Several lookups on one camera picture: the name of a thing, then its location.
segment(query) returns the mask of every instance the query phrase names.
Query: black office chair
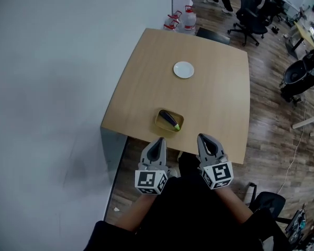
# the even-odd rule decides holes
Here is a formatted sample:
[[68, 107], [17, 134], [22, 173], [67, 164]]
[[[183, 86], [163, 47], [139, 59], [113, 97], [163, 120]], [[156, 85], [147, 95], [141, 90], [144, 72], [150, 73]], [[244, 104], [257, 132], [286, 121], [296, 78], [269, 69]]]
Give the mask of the black office chair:
[[211, 31], [211, 30], [207, 30], [203, 27], [200, 27], [198, 30], [197, 35], [198, 37], [202, 37], [202, 38], [206, 38], [212, 41], [216, 41], [216, 42], [220, 42], [222, 44], [227, 44], [229, 45], [230, 42], [230, 38], [227, 36], [223, 36], [218, 34], [217, 32]]
[[240, 20], [240, 24], [234, 23], [234, 27], [238, 26], [240, 29], [228, 30], [228, 34], [232, 31], [244, 34], [243, 46], [245, 46], [248, 36], [251, 37], [256, 42], [256, 46], [258, 46], [260, 43], [252, 34], [262, 35], [262, 38], [264, 38], [264, 34], [267, 33], [267, 28], [262, 23], [262, 19], [255, 14], [256, 10], [257, 6], [255, 0], [241, 0], [241, 8], [236, 12], [236, 17]]
[[262, 208], [268, 208], [274, 220], [277, 220], [280, 212], [282, 211], [286, 199], [273, 192], [262, 191], [257, 197], [257, 185], [250, 183], [250, 187], [253, 187], [253, 193], [249, 208], [252, 212], [256, 212]]
[[264, 24], [265, 26], [269, 26], [273, 21], [273, 17], [276, 16], [278, 12], [279, 6], [277, 5], [277, 3], [273, 1], [268, 1], [265, 2], [263, 7], [258, 10], [257, 15], [262, 24]]
[[285, 8], [284, 8], [285, 2], [283, 0], [272, 0], [272, 1], [277, 3], [278, 10], [275, 16], [278, 18], [278, 21], [280, 22], [281, 20], [285, 18], [285, 17], [283, 18], [280, 14], [287, 16], [285, 12]]

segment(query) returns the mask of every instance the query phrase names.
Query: person's arm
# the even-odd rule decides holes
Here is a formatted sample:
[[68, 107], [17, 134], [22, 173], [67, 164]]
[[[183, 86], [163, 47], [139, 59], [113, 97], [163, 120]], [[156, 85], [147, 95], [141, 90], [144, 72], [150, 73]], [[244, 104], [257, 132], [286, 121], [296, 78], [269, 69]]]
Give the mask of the person's arm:
[[238, 223], [244, 223], [253, 214], [252, 211], [229, 187], [216, 189], [215, 192], [220, 197], [225, 206], [230, 210]]
[[141, 195], [138, 200], [114, 224], [116, 227], [135, 232], [148, 213], [157, 195]]

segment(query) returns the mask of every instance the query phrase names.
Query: wooden floor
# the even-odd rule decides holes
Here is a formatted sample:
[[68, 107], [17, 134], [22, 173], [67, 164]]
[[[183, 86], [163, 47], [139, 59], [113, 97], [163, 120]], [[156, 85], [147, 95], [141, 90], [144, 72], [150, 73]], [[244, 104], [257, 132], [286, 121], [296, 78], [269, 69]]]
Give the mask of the wooden floor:
[[[240, 8], [240, 0], [231, 0], [231, 4], [234, 12]], [[194, 6], [198, 27], [230, 37], [230, 45], [245, 50], [249, 57], [251, 108], [248, 144], [244, 164], [233, 164], [235, 179], [231, 188], [245, 202], [250, 200], [252, 192], [248, 190], [250, 181], [258, 185], [257, 193], [278, 192], [302, 133], [302, 128], [293, 130], [291, 125], [304, 118], [304, 104], [301, 102], [294, 108], [281, 98], [279, 92], [283, 72], [296, 61], [285, 48], [283, 33], [288, 31], [288, 27], [284, 23], [274, 22], [280, 28], [278, 35], [269, 30], [264, 39], [255, 35], [260, 42], [258, 47], [251, 38], [243, 47], [242, 34], [227, 34], [227, 30], [233, 28], [232, 24], [238, 22], [235, 13], [228, 16], [219, 6], [204, 4], [203, 0], [194, 0]], [[305, 46], [301, 45], [298, 50], [302, 56]], [[308, 90], [305, 95], [305, 115], [309, 118], [314, 116], [314, 90]], [[305, 127], [295, 161], [280, 192], [286, 198], [280, 216], [291, 218], [306, 203], [307, 227], [314, 219], [314, 137], [309, 136], [312, 131], [314, 124]], [[114, 223], [139, 196], [134, 188], [134, 170], [147, 144], [136, 139], [128, 140], [106, 216], [109, 223]], [[176, 166], [177, 155], [178, 151], [168, 150], [170, 166]]]

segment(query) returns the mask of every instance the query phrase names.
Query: office chair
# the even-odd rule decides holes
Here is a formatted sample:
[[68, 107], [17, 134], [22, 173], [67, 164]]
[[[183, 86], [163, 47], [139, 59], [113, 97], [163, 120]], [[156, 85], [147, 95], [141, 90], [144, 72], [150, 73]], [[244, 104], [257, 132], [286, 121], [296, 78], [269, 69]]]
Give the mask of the office chair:
[[281, 20], [283, 20], [280, 14], [287, 16], [285, 13], [285, 8], [284, 8], [285, 2], [283, 0], [272, 0], [272, 1], [277, 3], [278, 10], [276, 12], [275, 17], [277, 17], [278, 21], [280, 22]]
[[268, 208], [274, 220], [276, 220], [285, 205], [285, 198], [273, 192], [262, 191], [256, 198], [257, 185], [250, 183], [253, 187], [253, 193], [249, 208], [252, 212], [256, 212], [262, 208]]
[[252, 182], [249, 185], [253, 187], [249, 205], [250, 210], [256, 212], [259, 209], [267, 208], [275, 221], [287, 224], [285, 234], [290, 246], [294, 249], [302, 239], [302, 230], [306, 225], [305, 204], [302, 205], [301, 210], [296, 211], [292, 219], [279, 218], [278, 216], [285, 205], [286, 199], [283, 196], [268, 191], [263, 191], [256, 197], [257, 185]]
[[212, 41], [216, 41], [222, 44], [227, 44], [227, 45], [229, 45], [229, 42], [230, 42], [229, 37], [220, 35], [217, 32], [207, 30], [203, 27], [199, 28], [196, 36], [206, 38]]
[[258, 10], [257, 15], [262, 24], [269, 26], [273, 21], [273, 17], [276, 16], [278, 12], [279, 7], [277, 3], [268, 1], [265, 2], [263, 7]]
[[264, 38], [264, 34], [267, 33], [267, 28], [262, 23], [262, 19], [255, 14], [256, 9], [255, 0], [241, 0], [241, 8], [236, 12], [236, 17], [239, 19], [240, 24], [234, 23], [233, 25], [234, 27], [238, 26], [240, 29], [231, 29], [227, 31], [228, 34], [232, 31], [243, 33], [243, 46], [246, 45], [248, 36], [251, 37], [256, 42], [256, 46], [258, 46], [260, 43], [252, 34], [262, 35], [262, 38]]

